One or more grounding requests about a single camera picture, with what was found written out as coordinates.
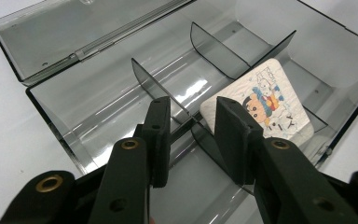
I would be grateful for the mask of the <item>white cartoon print coaster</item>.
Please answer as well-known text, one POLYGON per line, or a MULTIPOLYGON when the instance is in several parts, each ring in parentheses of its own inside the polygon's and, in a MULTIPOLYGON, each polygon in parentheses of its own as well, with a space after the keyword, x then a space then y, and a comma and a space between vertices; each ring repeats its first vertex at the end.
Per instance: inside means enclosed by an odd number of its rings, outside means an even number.
POLYGON ((200 113, 214 133, 217 97, 239 102, 264 129, 265 137, 280 137, 298 147, 314 129, 282 65, 268 59, 200 105, 200 113))

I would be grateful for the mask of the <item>white table cover sheet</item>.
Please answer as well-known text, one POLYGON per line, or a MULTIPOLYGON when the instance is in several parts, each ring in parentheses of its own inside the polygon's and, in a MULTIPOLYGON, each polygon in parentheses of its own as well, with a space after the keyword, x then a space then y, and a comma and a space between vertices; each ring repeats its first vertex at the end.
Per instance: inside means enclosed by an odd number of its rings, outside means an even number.
MULTIPOLYGON (((39 1, 0 0, 0 18, 39 1)), ((0 218, 30 179, 49 170, 79 174, 26 96, 0 48, 0 218)), ((358 171, 358 117, 321 170, 342 181, 358 171)))

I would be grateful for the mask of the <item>clear grey compartment box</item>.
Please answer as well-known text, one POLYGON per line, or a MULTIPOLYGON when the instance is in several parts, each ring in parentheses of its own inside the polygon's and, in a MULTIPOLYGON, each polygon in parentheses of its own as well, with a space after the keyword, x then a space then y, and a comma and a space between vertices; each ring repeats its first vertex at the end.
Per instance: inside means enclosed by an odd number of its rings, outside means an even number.
POLYGON ((322 167, 358 116, 358 34, 303 0, 45 0, 0 18, 0 48, 82 175, 107 164, 156 98, 171 99, 157 224, 259 224, 200 105, 268 59, 282 65, 322 167))

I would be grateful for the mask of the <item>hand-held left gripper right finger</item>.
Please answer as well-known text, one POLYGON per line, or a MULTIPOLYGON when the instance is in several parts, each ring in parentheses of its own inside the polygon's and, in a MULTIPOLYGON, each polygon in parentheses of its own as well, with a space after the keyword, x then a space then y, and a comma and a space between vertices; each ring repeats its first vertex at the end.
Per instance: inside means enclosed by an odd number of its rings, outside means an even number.
POLYGON ((358 216, 292 142, 266 138, 237 101, 219 97, 214 139, 229 176, 253 184, 266 224, 358 224, 358 216))

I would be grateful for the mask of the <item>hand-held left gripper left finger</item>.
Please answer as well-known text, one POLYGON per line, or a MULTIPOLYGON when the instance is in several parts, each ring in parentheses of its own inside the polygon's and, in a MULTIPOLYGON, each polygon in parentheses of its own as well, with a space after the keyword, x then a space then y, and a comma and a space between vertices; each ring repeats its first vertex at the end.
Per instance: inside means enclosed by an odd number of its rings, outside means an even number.
POLYGON ((114 144, 88 224, 150 223, 150 190, 168 181, 170 135, 171 99, 159 97, 134 135, 114 144))

